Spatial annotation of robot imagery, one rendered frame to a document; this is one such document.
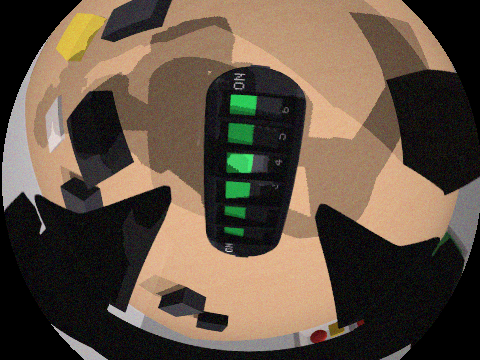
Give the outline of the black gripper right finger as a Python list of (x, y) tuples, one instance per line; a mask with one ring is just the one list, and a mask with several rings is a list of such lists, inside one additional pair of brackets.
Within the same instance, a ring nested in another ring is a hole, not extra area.
[(375, 307), (440, 243), (440, 237), (432, 237), (399, 247), (327, 204), (319, 205), (315, 219), (339, 329), (363, 320), (361, 315)]

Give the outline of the yellow rectangular block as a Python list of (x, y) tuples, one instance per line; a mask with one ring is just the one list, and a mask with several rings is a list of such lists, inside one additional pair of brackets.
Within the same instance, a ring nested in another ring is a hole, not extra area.
[(97, 31), (103, 27), (105, 17), (89, 15), (89, 13), (76, 13), (67, 31), (61, 36), (57, 44), (57, 52), (67, 61), (81, 61), (88, 45), (91, 44)]

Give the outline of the dark grey rounded unit with white label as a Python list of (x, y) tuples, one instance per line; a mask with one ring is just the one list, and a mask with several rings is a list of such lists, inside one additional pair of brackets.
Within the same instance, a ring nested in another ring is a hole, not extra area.
[(268, 65), (229, 69), (209, 85), (204, 215), (209, 244), (248, 257), (276, 248), (287, 221), (307, 99)]

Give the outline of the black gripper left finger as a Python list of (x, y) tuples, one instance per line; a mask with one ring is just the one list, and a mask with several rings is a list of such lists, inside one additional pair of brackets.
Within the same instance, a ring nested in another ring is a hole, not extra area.
[(76, 213), (33, 196), (45, 228), (72, 252), (111, 305), (127, 311), (153, 241), (172, 203), (163, 185), (115, 204)]

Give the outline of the white flat square plate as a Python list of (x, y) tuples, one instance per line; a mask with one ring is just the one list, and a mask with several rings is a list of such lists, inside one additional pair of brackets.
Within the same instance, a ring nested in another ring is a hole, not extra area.
[(52, 103), (52, 107), (48, 109), (47, 115), (45, 115), (49, 153), (55, 151), (55, 149), (59, 147), (59, 144), (63, 143), (65, 139), (63, 111), (61, 111), (63, 108), (61, 107), (63, 107), (63, 105), (61, 105), (61, 96), (57, 96), (57, 99)]

